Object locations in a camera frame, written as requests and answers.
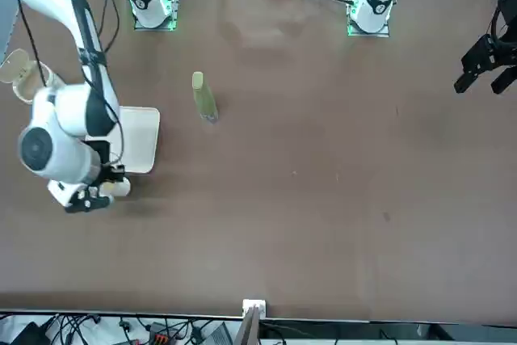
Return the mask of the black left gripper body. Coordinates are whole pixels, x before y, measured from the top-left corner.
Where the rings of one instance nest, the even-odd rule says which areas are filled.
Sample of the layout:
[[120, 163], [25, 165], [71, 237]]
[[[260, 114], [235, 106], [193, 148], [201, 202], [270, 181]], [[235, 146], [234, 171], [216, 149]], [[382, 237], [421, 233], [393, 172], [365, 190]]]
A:
[[479, 75], [516, 64], [516, 0], [498, 0], [490, 30], [462, 57], [463, 71]]

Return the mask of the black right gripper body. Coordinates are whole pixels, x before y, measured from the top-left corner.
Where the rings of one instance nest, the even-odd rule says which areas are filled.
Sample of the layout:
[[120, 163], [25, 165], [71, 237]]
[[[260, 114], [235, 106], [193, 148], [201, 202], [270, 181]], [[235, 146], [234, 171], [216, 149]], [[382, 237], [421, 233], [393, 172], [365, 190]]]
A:
[[102, 208], [102, 200], [92, 196], [88, 189], [77, 191], [65, 206], [67, 213], [91, 212]]

